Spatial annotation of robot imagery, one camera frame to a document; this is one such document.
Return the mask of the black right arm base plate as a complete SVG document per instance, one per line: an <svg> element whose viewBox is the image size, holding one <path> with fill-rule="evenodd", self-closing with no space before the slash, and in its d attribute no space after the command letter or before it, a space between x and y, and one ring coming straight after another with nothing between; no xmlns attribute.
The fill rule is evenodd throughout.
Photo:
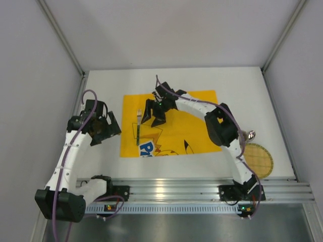
<svg viewBox="0 0 323 242"><path fill-rule="evenodd" d="M257 201L265 201L265 193L263 186L255 184L248 188L246 186L237 185L221 185L219 186L220 200L225 202L236 201L252 201L255 198Z"/></svg>

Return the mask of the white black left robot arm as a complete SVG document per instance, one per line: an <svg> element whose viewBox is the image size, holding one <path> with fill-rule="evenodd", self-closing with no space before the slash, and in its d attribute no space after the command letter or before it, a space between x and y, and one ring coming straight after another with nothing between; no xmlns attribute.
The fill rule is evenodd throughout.
<svg viewBox="0 0 323 242"><path fill-rule="evenodd" d="M85 164L83 157L86 150L120 133L113 112L103 101L86 100L84 110L69 119L57 166L45 188L35 193L35 201L46 219L80 222L89 204L113 194L109 176L94 175L81 187L77 187L76 183L78 173Z"/></svg>

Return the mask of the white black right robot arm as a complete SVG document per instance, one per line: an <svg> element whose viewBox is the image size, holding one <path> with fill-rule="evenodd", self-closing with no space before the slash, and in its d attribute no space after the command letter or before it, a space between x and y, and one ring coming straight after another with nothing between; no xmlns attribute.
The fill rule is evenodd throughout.
<svg viewBox="0 0 323 242"><path fill-rule="evenodd" d="M225 152L233 183L219 186L221 201L265 200L259 177L246 164L243 156L245 142L242 131L225 103L215 104L192 97L184 90L174 91L167 82L157 83L153 95L153 99L145 102L141 123L153 117L152 127L156 127L166 123L167 111L186 112L205 122L210 140Z"/></svg>

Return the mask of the aluminium frame post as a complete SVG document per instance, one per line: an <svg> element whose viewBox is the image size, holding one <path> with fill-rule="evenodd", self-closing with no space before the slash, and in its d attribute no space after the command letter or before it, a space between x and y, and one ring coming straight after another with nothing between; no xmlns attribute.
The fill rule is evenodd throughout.
<svg viewBox="0 0 323 242"><path fill-rule="evenodd" d="M59 26L56 18L54 17L50 7L48 6L47 2L44 0L36 0L36 3L39 5L40 9L42 10L45 18L48 20L49 24L51 25L53 31L55 32L56 36L60 40L61 45L63 46L64 50L66 51L67 55L69 56L70 60L72 61L74 67L76 68L77 72L81 77L85 75L85 71L81 67L79 61L77 60L74 51L70 43L68 42L65 34L63 33L61 27Z"/></svg>
<svg viewBox="0 0 323 242"><path fill-rule="evenodd" d="M266 61L264 62L263 66L260 68L262 74L265 74L268 68L270 67L271 63L273 62L279 50L281 49L284 42L288 38L288 35L290 34L293 27L297 23L298 19L300 18L307 4L308 4L308 0L299 0L297 2L296 7L294 8L292 14L288 18L287 23L285 24L282 32L280 33L277 41L275 42L272 50L270 51Z"/></svg>

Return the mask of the yellow printed cloth placemat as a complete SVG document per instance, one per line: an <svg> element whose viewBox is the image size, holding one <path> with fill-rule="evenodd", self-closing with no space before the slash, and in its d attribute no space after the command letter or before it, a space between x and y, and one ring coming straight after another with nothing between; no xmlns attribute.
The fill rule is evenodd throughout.
<svg viewBox="0 0 323 242"><path fill-rule="evenodd" d="M205 122L174 109L166 113L166 123L152 127L148 120L137 128L137 111L145 108L152 94L125 95L122 110L120 157L157 157L220 152L207 133Z"/></svg>

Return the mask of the fork with teal handle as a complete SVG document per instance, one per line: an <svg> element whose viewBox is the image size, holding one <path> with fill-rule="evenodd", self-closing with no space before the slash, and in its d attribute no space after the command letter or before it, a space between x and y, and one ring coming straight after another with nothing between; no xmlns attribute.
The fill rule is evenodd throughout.
<svg viewBox="0 0 323 242"><path fill-rule="evenodd" d="M136 145L139 146L140 144L140 125L141 125L141 118L142 118L142 110L141 108L137 110L137 137L136 137Z"/></svg>

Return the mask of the round woven yellow plate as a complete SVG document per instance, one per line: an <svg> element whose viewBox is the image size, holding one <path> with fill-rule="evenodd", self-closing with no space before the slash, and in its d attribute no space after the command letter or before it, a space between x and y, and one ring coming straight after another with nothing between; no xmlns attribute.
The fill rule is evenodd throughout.
<svg viewBox="0 0 323 242"><path fill-rule="evenodd" d="M273 171L274 161L271 154L259 144L247 143L244 158L248 166L260 179L268 177Z"/></svg>

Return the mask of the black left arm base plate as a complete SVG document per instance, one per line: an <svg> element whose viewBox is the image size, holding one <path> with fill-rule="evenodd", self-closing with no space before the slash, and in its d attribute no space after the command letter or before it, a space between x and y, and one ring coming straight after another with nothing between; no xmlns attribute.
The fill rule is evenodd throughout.
<svg viewBox="0 0 323 242"><path fill-rule="evenodd" d="M108 196L121 196L126 202L130 196L130 186L112 185L107 190Z"/></svg>

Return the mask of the aluminium frame post left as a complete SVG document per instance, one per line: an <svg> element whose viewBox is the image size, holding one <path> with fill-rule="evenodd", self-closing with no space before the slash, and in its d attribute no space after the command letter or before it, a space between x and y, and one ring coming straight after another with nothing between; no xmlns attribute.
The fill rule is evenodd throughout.
<svg viewBox="0 0 323 242"><path fill-rule="evenodd" d="M59 26L56 18L54 17L50 7L48 6L47 2L44 0L36 0L36 3L39 5L40 9L42 10L45 18L48 20L49 24L51 25L53 31L55 32L56 36L60 40L61 45L63 46L64 50L66 51L67 55L69 56L70 60L72 61L74 67L76 68L77 72L81 77L85 75L85 71L81 67L79 61L77 60L74 51L70 43L68 42L65 34L63 33L61 27Z"/></svg>

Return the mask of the aluminium frame post right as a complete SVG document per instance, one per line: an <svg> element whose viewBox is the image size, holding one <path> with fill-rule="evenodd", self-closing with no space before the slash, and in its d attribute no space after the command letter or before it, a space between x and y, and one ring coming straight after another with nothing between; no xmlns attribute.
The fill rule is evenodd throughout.
<svg viewBox="0 0 323 242"><path fill-rule="evenodd" d="M293 27L297 23L298 19L300 18L307 4L308 4L308 0L299 0L297 2L296 7L294 8L292 14L288 18L287 23L285 24L282 32L280 33L277 41L275 42L272 50L270 51L266 61L264 62L263 66L260 68L262 74L265 74L268 68L270 67L271 63L273 62L279 50L281 49L284 42L288 38L288 35L290 34Z"/></svg>

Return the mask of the aluminium mounting rail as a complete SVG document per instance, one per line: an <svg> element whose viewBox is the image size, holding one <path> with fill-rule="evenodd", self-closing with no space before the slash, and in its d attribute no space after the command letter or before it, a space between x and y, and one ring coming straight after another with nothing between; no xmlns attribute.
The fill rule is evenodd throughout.
<svg viewBox="0 0 323 242"><path fill-rule="evenodd" d="M129 202L142 203L221 203L224 194L219 186L230 185L230 179L114 179L115 186L129 186ZM313 203L312 189L308 183L288 179L261 181L265 203Z"/></svg>

